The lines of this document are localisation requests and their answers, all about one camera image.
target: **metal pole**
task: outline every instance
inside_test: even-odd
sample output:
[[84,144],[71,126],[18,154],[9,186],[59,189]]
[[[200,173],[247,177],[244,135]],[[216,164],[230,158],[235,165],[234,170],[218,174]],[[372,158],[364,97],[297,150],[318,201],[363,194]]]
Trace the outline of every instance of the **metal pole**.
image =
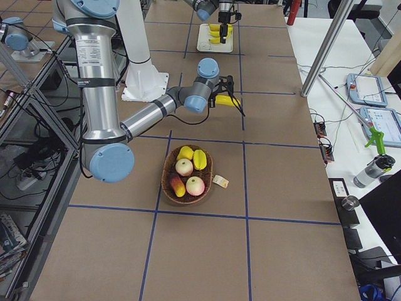
[[344,98],[343,95],[341,95],[340,93],[338,93],[338,91],[332,86],[330,85],[330,83],[327,81],[327,79],[325,79],[323,77],[322,74],[319,74],[319,77],[326,83],[326,85],[328,85],[334,93],[336,93],[336,95],[347,105],[348,108],[351,109],[351,111],[358,117],[358,119],[368,127],[368,129],[370,129],[372,126],[358,113],[358,111],[352,107],[352,105],[350,105],[347,100]]
[[340,33],[346,18],[348,17],[351,8],[353,6],[353,0],[342,0],[337,12],[331,22],[330,28],[327,31],[325,39],[323,40],[319,52],[312,64],[311,71],[309,71],[306,77],[305,83],[302,86],[301,96],[307,97],[312,86],[318,76],[321,67],[326,61],[326,58],[333,46],[338,34]]

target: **small label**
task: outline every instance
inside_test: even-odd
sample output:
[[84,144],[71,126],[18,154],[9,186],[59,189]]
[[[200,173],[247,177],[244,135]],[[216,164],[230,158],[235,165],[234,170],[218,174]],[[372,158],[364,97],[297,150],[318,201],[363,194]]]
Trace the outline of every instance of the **small label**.
[[227,179],[224,179],[222,176],[219,176],[216,174],[213,178],[213,183],[223,187],[227,188],[229,181]]
[[76,41],[76,54],[79,66],[103,66],[100,41],[98,40]]
[[337,197],[341,198],[347,196],[344,184],[341,181],[333,181],[333,188]]

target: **apple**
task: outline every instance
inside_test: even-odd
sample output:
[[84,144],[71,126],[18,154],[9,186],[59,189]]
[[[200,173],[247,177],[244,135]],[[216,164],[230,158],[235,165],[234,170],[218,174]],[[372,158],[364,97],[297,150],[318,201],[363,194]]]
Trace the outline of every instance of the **apple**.
[[180,176],[186,177],[192,174],[194,166],[190,160],[184,158],[175,163],[175,170],[180,174]]
[[205,183],[200,177],[190,177],[185,188],[191,196],[200,196],[205,191]]

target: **mango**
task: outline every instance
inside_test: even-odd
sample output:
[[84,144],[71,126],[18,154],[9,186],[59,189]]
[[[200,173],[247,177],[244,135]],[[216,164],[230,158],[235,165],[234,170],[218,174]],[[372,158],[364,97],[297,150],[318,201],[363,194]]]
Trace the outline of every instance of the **mango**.
[[184,196],[186,190],[185,190],[185,185],[181,181],[180,176],[176,172],[172,172],[169,176],[169,183],[171,188],[174,190],[175,195],[178,198],[181,198]]
[[189,146],[185,145],[181,147],[180,152],[177,156],[177,161],[181,159],[192,160],[193,156],[194,156],[194,151]]
[[194,158],[192,160],[194,162],[194,168],[197,171],[201,171],[207,166],[206,154],[201,149],[195,150]]

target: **wicker basket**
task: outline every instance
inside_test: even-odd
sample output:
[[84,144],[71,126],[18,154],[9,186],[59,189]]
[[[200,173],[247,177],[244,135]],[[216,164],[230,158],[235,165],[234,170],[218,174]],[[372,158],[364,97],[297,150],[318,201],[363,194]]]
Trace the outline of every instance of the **wicker basket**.
[[[187,145],[187,146],[189,146],[194,151],[197,149],[201,149],[199,146],[196,145]],[[206,160],[207,160],[206,167],[201,171],[197,171],[196,169],[194,169],[194,171],[190,176],[187,177],[180,176],[180,178],[182,182],[184,182],[185,184],[190,177],[193,176],[200,177],[205,183],[205,191],[200,196],[191,196],[189,193],[185,193],[184,196],[178,198],[175,195],[174,190],[170,186],[169,176],[171,172],[175,172],[175,163],[177,162],[176,158],[180,152],[181,147],[174,149],[164,161],[163,174],[162,174],[162,189],[165,195],[175,204],[180,204],[180,205],[195,204],[205,197],[205,195],[209,192],[212,186],[213,160],[212,157],[204,149],[202,149],[206,154]]]

